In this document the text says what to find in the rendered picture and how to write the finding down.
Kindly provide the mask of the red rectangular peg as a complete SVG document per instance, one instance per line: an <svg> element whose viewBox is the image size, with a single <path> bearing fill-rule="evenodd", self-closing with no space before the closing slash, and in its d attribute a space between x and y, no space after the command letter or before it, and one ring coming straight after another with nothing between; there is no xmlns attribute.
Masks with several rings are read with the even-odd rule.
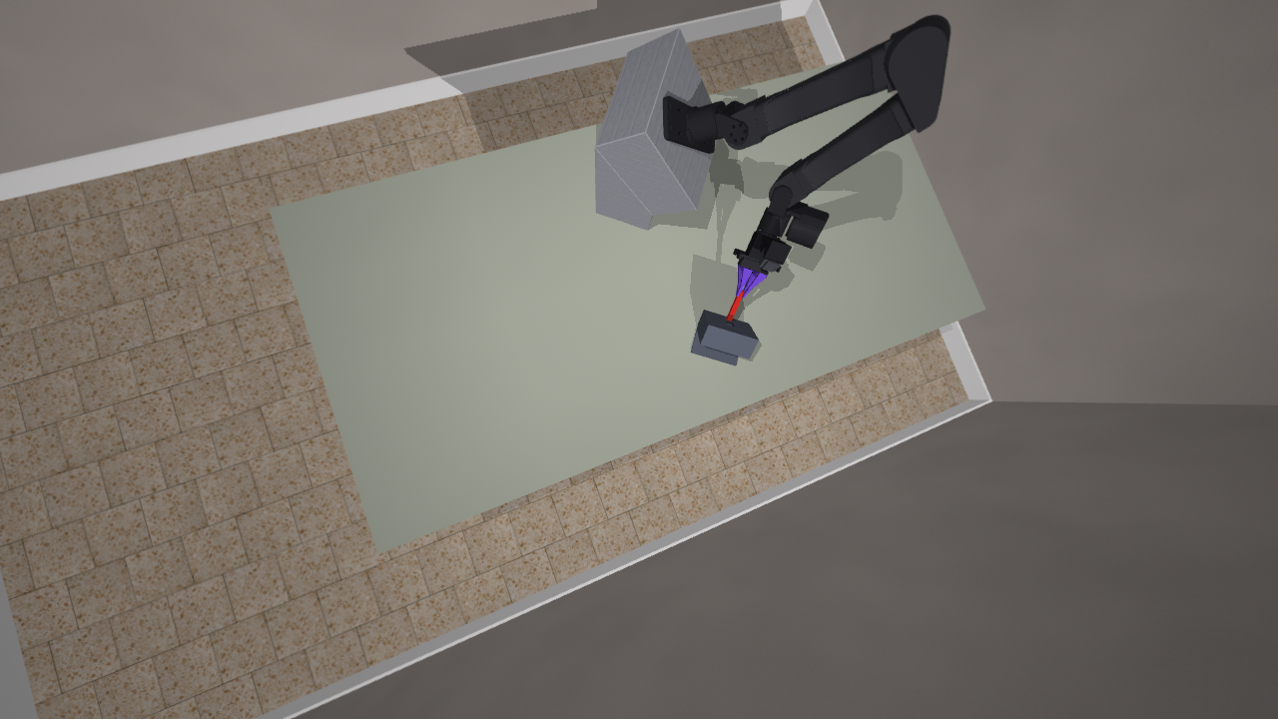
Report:
<svg viewBox="0 0 1278 719"><path fill-rule="evenodd" d="M744 294L744 291L741 291L741 292L739 294L739 296L736 296L736 298L734 299L734 304L732 304L732 307L730 308L730 312L728 312L728 315L726 317L727 322L731 322L731 321L732 321L732 318L734 318L734 314L735 314L735 312L737 312L737 307L739 307L739 303L741 301L741 298L743 298L743 294Z"/></svg>

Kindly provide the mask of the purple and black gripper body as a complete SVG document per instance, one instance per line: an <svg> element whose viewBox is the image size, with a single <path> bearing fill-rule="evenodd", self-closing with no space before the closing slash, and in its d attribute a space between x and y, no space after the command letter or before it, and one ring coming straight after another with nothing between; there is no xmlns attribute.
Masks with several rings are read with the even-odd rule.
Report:
<svg viewBox="0 0 1278 719"><path fill-rule="evenodd" d="M768 232L762 232L762 231L755 231L755 232L764 234L764 236L768 238ZM745 254L745 252L735 249L732 252L732 255L737 255L737 259L739 259L737 266L744 266L744 268L753 269L753 272L759 272L760 275L769 275L768 272L764 272L764 269L760 269L760 266L759 266L760 261L757 261L754 258L749 258L749 255Z"/></svg>

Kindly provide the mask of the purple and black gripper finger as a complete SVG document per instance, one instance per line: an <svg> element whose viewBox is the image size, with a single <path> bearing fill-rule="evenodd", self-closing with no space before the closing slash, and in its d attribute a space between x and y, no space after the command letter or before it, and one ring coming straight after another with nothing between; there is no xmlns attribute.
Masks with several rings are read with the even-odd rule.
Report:
<svg viewBox="0 0 1278 719"><path fill-rule="evenodd" d="M766 277L767 275L760 275L759 272L753 272L751 269L751 275L748 278L748 284L745 284L745 289L743 289L744 294L741 299L746 298L748 292L750 292L751 289L754 289L757 284L760 284L760 281L763 281Z"/></svg>
<svg viewBox="0 0 1278 719"><path fill-rule="evenodd" d="M741 278L741 268L743 268L743 278ZM745 284L748 284L748 278L750 277L750 275L751 275L751 269L744 268L744 266L737 266L737 291L736 291L736 296L739 296L739 294L744 289Z"/></svg>

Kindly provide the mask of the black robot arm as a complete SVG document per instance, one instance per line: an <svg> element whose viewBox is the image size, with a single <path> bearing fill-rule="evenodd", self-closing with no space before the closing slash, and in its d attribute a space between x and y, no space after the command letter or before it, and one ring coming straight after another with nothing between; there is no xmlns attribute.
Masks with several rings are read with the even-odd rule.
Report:
<svg viewBox="0 0 1278 719"><path fill-rule="evenodd" d="M800 201L882 146L914 129L920 133L935 123L941 91L944 91L942 79L950 37L951 26L944 15L927 15L892 33L892 40L887 40L889 42L884 41L866 54L852 56L777 95L757 97L748 103L732 101L727 106L723 101L712 102L702 109L691 109L671 96L663 97L665 140L707 155L714 152L714 140L720 138L725 138L731 149L748 149L767 135L820 112L860 97L881 95L887 88L889 92L898 89L898 95L889 97L881 109L859 120L843 135L837 135L823 149L796 161L773 183L771 208L764 209L758 225L758 231L768 232L768 238L754 232L745 254L760 261L764 272L776 272L794 246L773 238L783 236L791 217L794 222L789 225L787 241L806 249L815 245L826 229L828 213L808 208Z"/></svg>

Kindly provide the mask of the dark grey panel with slot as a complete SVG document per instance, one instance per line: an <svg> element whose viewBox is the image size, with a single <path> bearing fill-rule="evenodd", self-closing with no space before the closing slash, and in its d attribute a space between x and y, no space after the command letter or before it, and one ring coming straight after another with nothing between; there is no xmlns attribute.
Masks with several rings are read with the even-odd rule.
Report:
<svg viewBox="0 0 1278 719"><path fill-rule="evenodd" d="M727 315L703 312L697 326L697 335L691 345L691 354L712 360L720 360L731 365L737 365L737 358L750 359L758 338L751 329L751 324L732 319L727 322Z"/></svg>

